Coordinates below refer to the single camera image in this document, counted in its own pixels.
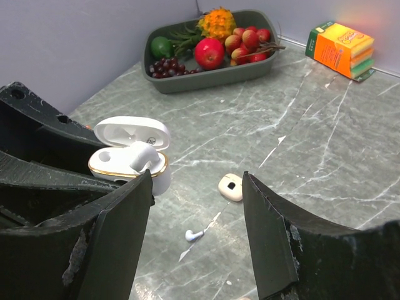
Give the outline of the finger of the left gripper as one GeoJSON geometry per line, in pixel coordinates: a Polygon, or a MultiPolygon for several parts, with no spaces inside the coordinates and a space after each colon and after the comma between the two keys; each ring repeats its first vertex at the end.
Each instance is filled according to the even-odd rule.
{"type": "Polygon", "coordinates": [[[121,185],[1,152],[1,227],[33,227],[121,185]]]}
{"type": "Polygon", "coordinates": [[[92,130],[20,82],[1,87],[1,151],[27,162],[87,174],[89,158],[105,145],[92,130]]]}

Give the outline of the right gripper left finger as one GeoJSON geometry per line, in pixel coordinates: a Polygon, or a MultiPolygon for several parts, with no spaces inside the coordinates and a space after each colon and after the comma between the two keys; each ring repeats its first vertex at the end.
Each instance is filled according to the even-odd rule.
{"type": "Polygon", "coordinates": [[[34,227],[1,231],[2,299],[127,299],[153,204],[146,172],[34,227]]]}

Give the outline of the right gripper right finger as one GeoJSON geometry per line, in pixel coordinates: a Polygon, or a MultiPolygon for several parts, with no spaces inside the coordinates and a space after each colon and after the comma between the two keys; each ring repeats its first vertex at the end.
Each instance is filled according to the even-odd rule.
{"type": "Polygon", "coordinates": [[[357,230],[242,177],[259,299],[398,299],[399,221],[357,230]]]}

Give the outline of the white earbud charging case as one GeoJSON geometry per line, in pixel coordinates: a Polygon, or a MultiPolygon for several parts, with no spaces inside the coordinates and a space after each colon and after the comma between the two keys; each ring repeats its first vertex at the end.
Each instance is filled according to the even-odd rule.
{"type": "Polygon", "coordinates": [[[149,171],[152,194],[160,196],[168,190],[171,169],[163,151],[169,147],[171,135],[162,122],[148,117],[114,116],[97,123],[93,132],[106,145],[89,158],[88,167],[94,176],[124,184],[149,171]],[[158,152],[160,161],[152,166],[148,164],[139,172],[131,169],[129,147],[136,141],[150,144],[158,152]]]}

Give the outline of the white earbud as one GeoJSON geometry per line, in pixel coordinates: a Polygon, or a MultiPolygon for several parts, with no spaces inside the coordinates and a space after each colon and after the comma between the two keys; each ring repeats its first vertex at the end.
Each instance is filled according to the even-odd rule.
{"type": "Polygon", "coordinates": [[[192,243],[192,242],[198,240],[199,238],[203,237],[204,233],[205,233],[204,230],[199,231],[199,232],[193,232],[192,230],[187,230],[185,232],[184,237],[187,242],[192,243]]]}
{"type": "Polygon", "coordinates": [[[129,147],[129,153],[132,154],[132,160],[129,164],[131,169],[139,172],[145,166],[157,164],[160,161],[158,152],[148,143],[136,141],[129,147]]]}

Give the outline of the beige earbud charging case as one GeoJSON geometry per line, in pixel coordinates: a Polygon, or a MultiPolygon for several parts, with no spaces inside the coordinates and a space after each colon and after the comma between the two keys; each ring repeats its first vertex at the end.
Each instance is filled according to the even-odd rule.
{"type": "Polygon", "coordinates": [[[243,199],[242,177],[228,173],[219,181],[217,188],[220,194],[229,201],[239,202],[243,199]]]}

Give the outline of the dark grape bunch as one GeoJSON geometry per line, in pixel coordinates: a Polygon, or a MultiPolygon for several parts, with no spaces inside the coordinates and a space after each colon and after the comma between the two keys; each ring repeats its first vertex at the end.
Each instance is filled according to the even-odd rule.
{"type": "Polygon", "coordinates": [[[154,79],[164,79],[201,73],[203,69],[201,67],[188,69],[184,64],[180,63],[176,57],[162,57],[160,60],[150,64],[147,71],[154,79]]]}

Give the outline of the green lime toy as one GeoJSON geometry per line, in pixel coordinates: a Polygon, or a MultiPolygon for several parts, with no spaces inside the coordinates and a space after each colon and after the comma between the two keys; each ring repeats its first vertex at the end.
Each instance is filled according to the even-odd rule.
{"type": "Polygon", "coordinates": [[[172,58],[174,48],[172,42],[163,36],[157,36],[151,41],[151,54],[155,59],[172,58]]]}

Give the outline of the red apple toy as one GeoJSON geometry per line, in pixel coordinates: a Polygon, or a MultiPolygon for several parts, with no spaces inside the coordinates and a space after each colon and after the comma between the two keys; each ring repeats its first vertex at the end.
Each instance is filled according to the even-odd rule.
{"type": "Polygon", "coordinates": [[[194,48],[194,58],[204,70],[214,70],[224,61],[225,50],[220,41],[207,37],[202,39],[194,48]]]}

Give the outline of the grey fruit tray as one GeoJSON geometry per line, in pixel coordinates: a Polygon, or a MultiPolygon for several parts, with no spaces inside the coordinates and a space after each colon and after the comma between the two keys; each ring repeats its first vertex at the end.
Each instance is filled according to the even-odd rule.
{"type": "MultiPolygon", "coordinates": [[[[244,9],[233,11],[232,14],[238,26],[256,26],[266,28],[271,32],[271,41],[278,43],[278,35],[275,27],[265,12],[256,9],[244,9]]],[[[159,27],[148,34],[141,59],[142,73],[144,78],[148,80],[160,93],[171,94],[202,88],[211,88],[224,84],[233,84],[241,81],[257,79],[271,72],[273,62],[278,57],[278,51],[271,54],[266,60],[260,62],[252,62],[240,66],[230,66],[230,60],[225,56],[221,67],[217,70],[203,71],[197,74],[167,77],[162,79],[153,78],[149,72],[149,66],[157,59],[155,59],[151,54],[151,41],[158,36],[170,38],[170,32],[182,31],[185,25],[188,28],[193,27],[198,19],[199,18],[190,19],[185,22],[177,22],[159,27]]],[[[182,58],[182,63],[185,64],[189,70],[194,69],[197,66],[192,54],[184,56],[182,58]]]]}

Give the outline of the orange sponge box back left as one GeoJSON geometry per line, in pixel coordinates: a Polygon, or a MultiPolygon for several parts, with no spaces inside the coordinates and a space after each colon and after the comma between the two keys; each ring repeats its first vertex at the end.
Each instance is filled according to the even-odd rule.
{"type": "Polygon", "coordinates": [[[373,72],[374,38],[328,21],[309,33],[305,55],[337,73],[363,82],[373,72]]]}

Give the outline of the orange pineapple toy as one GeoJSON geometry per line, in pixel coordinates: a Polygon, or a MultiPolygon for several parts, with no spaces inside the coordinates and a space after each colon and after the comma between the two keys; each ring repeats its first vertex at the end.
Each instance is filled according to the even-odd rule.
{"type": "Polygon", "coordinates": [[[237,28],[232,12],[224,7],[216,8],[204,14],[196,24],[201,36],[214,38],[224,43],[237,28]]]}

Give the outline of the red lychee bunch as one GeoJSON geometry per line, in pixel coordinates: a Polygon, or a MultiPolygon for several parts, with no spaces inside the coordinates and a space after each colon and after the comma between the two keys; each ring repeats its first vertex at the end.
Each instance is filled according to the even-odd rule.
{"type": "Polygon", "coordinates": [[[267,28],[237,27],[225,40],[225,48],[231,66],[264,61],[286,47],[272,41],[267,28]]]}

